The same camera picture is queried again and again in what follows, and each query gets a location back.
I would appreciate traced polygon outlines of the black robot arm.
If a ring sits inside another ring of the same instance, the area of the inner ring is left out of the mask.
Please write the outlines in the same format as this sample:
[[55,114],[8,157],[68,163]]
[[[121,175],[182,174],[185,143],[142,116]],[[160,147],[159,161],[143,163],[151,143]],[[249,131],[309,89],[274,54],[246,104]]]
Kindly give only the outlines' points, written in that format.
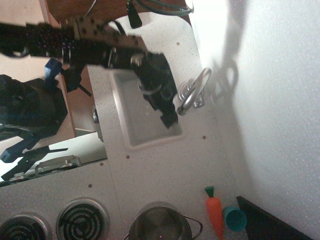
[[173,103],[177,88],[170,65],[163,53],[149,51],[137,35],[105,33],[96,24],[84,27],[84,18],[72,24],[53,27],[48,23],[0,24],[0,52],[14,57],[47,57],[64,64],[102,66],[132,70],[137,75],[143,98],[159,110],[163,125],[178,123]]

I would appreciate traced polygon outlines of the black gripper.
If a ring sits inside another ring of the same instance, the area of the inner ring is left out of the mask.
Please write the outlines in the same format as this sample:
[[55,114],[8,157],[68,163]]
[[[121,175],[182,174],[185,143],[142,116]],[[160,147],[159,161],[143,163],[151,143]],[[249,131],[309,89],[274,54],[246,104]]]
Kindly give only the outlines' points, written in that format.
[[173,104],[177,88],[170,65],[163,53],[136,53],[131,57],[130,66],[139,78],[143,97],[154,110],[162,111],[163,125],[169,129],[178,123]]

